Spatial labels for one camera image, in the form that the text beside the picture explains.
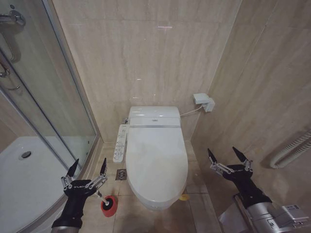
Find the shower drain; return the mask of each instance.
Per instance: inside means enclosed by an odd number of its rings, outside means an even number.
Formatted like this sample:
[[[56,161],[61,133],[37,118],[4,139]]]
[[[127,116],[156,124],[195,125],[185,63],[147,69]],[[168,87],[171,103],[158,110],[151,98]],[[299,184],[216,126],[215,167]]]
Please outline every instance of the shower drain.
[[[116,181],[126,180],[126,169],[118,169],[116,175]]]
[[[20,159],[20,160],[27,159],[30,155],[31,155],[31,151],[24,152],[24,153],[19,157],[19,159]]]

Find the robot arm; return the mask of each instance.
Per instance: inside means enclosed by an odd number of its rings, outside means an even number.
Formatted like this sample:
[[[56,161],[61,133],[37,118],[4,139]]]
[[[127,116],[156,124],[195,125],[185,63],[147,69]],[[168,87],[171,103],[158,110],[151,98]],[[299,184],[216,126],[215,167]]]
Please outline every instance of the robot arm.
[[[213,153],[208,149],[209,159],[212,163],[210,168],[215,170],[225,179],[232,181],[235,184],[238,191],[240,192],[241,201],[245,209],[257,203],[272,203],[271,199],[264,195],[264,193],[259,188],[257,188],[254,182],[251,180],[253,175],[253,170],[251,168],[252,161],[248,160],[244,154],[238,151],[236,148],[233,147],[233,150],[238,159],[243,164],[228,166],[219,164]]]
[[[106,159],[100,175],[91,180],[72,180],[79,159],[69,168],[65,177],[61,177],[64,193],[68,197],[61,216],[53,223],[52,233],[77,233],[82,226],[81,217],[86,199],[93,195],[106,181]]]
[[[307,226],[309,217],[297,205],[281,206],[278,209],[272,205],[271,199],[251,180],[252,161],[236,148],[233,147],[233,150],[242,164],[220,164],[208,149],[210,168],[235,184],[239,191],[236,196],[240,199],[253,229],[258,233],[281,233]]]

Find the beige tile wall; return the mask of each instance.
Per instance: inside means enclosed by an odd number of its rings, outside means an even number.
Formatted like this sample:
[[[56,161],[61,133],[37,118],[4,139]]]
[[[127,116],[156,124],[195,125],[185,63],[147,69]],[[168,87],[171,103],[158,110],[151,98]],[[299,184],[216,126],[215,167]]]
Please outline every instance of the beige tile wall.
[[[105,142],[135,105],[196,106],[240,0],[53,0]],[[190,139],[198,113],[183,118]]]
[[[237,163],[232,146],[254,160],[253,180],[278,204],[311,215],[311,151],[284,169],[268,167],[284,144],[311,128],[311,1],[243,0],[192,144],[219,215],[237,192],[209,169],[207,148]]]
[[[0,152],[16,138],[34,135],[32,128],[0,92]]]
[[[4,37],[14,54],[20,54],[18,59],[12,61],[15,71],[61,136],[94,135],[42,1],[0,0],[3,13],[11,10],[10,4],[15,6],[26,21],[24,27],[5,23],[0,25],[0,47],[5,55],[11,57]],[[11,74],[10,78],[1,80],[1,84],[12,87],[20,82]],[[36,113],[37,107],[33,108],[33,104],[25,103],[33,100],[23,86],[10,94],[24,114],[37,123],[43,135],[54,135],[47,122],[41,120],[41,113]]]

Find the toilet tank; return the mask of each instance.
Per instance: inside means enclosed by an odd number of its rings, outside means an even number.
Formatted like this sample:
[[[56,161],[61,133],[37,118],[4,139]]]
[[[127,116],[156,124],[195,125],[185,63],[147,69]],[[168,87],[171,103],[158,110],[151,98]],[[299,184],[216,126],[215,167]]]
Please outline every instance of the toilet tank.
[[[180,127],[177,107],[133,106],[128,116],[130,127]]]

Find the toilet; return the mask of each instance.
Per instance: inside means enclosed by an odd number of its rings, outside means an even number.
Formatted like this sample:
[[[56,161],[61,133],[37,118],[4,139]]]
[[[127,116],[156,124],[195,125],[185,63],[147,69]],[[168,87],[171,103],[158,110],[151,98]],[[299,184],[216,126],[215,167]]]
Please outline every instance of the toilet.
[[[129,185],[151,210],[169,208],[183,193],[188,159],[177,107],[135,106],[128,117]]]

